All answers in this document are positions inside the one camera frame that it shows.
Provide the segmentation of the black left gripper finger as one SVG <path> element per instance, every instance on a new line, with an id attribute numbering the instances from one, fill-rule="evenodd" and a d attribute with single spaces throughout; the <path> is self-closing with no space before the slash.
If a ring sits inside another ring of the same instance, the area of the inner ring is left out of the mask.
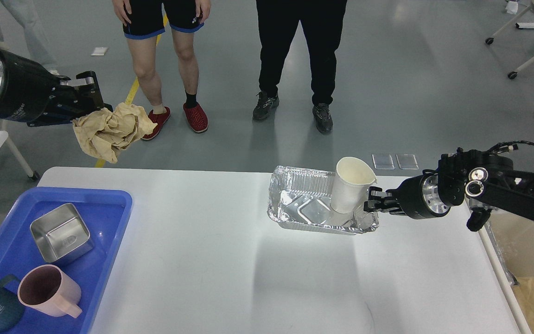
<path id="1" fill-rule="evenodd" d="M 28 122 L 28 127 L 53 126 L 71 123 L 72 120 L 79 116 L 62 115 L 62 114 L 41 114 L 37 119 Z"/>
<path id="2" fill-rule="evenodd" d="M 75 79 L 59 76 L 58 105 L 72 114 L 89 114 L 106 106 L 95 72 L 85 71 Z"/>

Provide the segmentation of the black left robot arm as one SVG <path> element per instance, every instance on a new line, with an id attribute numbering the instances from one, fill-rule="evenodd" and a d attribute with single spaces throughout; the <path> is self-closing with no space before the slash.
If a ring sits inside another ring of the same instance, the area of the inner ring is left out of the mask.
<path id="1" fill-rule="evenodd" d="M 0 49 L 0 119 L 29 127 L 61 125 L 110 108 L 95 72 L 75 79 L 51 74 L 31 59 Z"/>

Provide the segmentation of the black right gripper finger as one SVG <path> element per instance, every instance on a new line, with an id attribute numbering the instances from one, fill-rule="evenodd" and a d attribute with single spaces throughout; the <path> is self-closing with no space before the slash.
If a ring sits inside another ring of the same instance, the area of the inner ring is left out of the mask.
<path id="1" fill-rule="evenodd" d="M 402 209 L 396 201 L 368 200 L 364 203 L 363 211 L 402 214 Z"/>
<path id="2" fill-rule="evenodd" d="M 400 192 L 398 189 L 383 190 L 377 186 L 370 186 L 368 190 L 368 201 L 399 201 Z"/>

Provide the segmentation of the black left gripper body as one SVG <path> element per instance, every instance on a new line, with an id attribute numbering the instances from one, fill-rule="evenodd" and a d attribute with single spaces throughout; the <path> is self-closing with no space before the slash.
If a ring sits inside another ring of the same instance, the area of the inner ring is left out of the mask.
<path id="1" fill-rule="evenodd" d="M 10 51 L 0 50 L 0 119 L 28 122 L 54 114 L 60 75 Z"/>

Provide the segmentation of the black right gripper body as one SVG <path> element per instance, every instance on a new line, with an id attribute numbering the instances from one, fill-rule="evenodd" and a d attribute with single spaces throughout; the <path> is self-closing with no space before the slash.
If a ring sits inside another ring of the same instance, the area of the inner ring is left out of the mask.
<path id="1" fill-rule="evenodd" d="M 394 190 L 399 205 L 395 214 L 414 219 L 440 218 L 451 209 L 439 196 L 439 176 L 420 175 L 403 181 Z"/>

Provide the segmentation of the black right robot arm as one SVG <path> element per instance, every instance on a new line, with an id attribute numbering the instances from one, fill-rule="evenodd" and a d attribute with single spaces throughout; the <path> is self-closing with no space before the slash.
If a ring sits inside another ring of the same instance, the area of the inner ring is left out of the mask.
<path id="1" fill-rule="evenodd" d="M 371 186 L 363 209 L 413 219 L 440 218 L 468 199 L 471 211 L 468 230 L 478 231 L 495 209 L 534 222 L 534 173 L 514 169 L 505 154 L 530 141 L 499 142 L 488 150 L 443 154 L 436 169 L 404 180 L 398 188 Z"/>

